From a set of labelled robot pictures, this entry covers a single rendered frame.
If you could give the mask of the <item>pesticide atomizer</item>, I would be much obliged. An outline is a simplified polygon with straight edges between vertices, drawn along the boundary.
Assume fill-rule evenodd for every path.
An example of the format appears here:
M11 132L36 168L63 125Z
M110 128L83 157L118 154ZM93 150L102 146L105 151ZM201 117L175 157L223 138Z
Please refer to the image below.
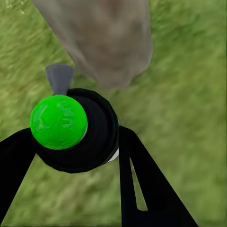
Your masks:
M91 171L119 155L119 120L96 89L70 89L68 64L46 66L55 95L42 100L28 116L36 154L44 163L69 174Z

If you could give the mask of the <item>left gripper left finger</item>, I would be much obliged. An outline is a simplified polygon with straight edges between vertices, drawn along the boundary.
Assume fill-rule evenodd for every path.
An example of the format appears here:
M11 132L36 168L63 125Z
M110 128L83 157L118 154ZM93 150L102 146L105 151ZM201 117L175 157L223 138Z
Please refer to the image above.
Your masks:
M30 127L0 142L0 225L35 154Z

